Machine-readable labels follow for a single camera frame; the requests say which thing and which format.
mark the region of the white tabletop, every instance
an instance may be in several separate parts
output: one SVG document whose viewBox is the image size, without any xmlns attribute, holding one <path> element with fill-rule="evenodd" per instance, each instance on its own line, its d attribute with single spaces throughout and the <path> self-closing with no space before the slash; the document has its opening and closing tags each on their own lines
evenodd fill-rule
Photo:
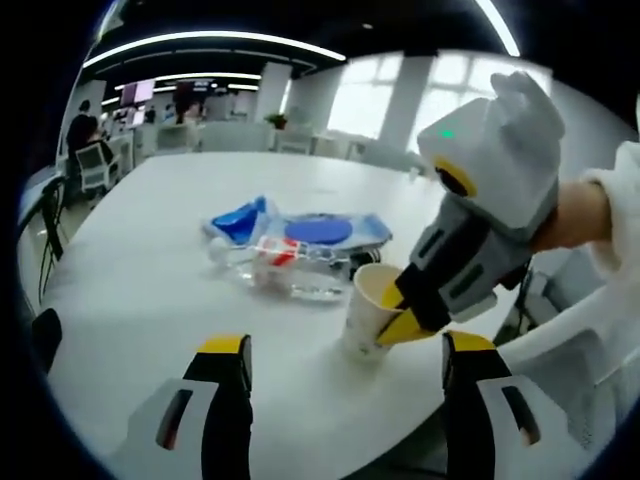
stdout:
<svg viewBox="0 0 640 480">
<path fill-rule="evenodd" d="M 441 340 L 396 346 L 378 366 L 337 347 L 345 304 L 252 294 L 216 277 L 199 229 L 260 194 L 284 212 L 375 212 L 407 262 L 443 192 L 424 178 L 319 157 L 200 153 L 155 157 L 98 205 L 65 251 L 45 306 L 63 323 L 49 379 L 63 412 L 100 455 L 133 410 L 181 378 L 211 335 L 253 337 L 252 478 L 341 478 L 388 451 L 442 403 Z M 515 299 L 461 328 L 493 337 Z"/>
</svg>

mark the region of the ceiling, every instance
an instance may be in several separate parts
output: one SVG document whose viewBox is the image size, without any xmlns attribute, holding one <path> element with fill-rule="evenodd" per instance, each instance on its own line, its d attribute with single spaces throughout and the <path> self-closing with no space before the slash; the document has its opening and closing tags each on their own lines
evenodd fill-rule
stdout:
<svg viewBox="0 0 640 480">
<path fill-rule="evenodd" d="M 628 0 L 493 0 L 516 39 L 521 57 L 550 67 L 554 76 L 597 99 L 631 125 L 640 86 L 640 41 L 634 2 Z M 122 26 L 107 32 L 90 58 L 154 35 L 232 30 L 307 42 L 347 58 L 402 50 L 505 53 L 474 0 L 130 0 Z M 373 28 L 367 29 L 363 24 Z M 290 63 L 294 78 L 342 62 L 286 45 L 243 39 L 186 39 L 146 45 L 106 58 L 82 79 L 114 86 L 192 72 L 259 74 L 266 61 Z"/>
</svg>

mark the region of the white paper cup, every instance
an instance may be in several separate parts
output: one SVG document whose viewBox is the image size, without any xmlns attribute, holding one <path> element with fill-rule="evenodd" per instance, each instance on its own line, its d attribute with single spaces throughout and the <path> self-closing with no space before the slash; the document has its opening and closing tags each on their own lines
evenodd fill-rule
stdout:
<svg viewBox="0 0 640 480">
<path fill-rule="evenodd" d="M 387 287 L 402 270 L 392 265 L 370 263 L 358 269 L 353 278 L 353 294 L 341 343 L 352 357 L 366 361 L 381 360 L 391 347 L 378 345 L 376 339 L 391 318 L 401 310 L 380 305 Z"/>
</svg>

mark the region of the white column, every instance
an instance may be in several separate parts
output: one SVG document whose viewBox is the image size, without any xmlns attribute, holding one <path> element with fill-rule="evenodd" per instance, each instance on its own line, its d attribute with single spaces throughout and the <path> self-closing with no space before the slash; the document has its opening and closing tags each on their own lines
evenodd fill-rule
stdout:
<svg viewBox="0 0 640 480">
<path fill-rule="evenodd" d="M 420 108 L 433 57 L 404 57 L 379 141 L 404 150 Z"/>
<path fill-rule="evenodd" d="M 267 115 L 280 111 L 290 77 L 291 65 L 269 62 L 264 66 L 253 115 L 255 122 L 262 122 Z"/>
</svg>

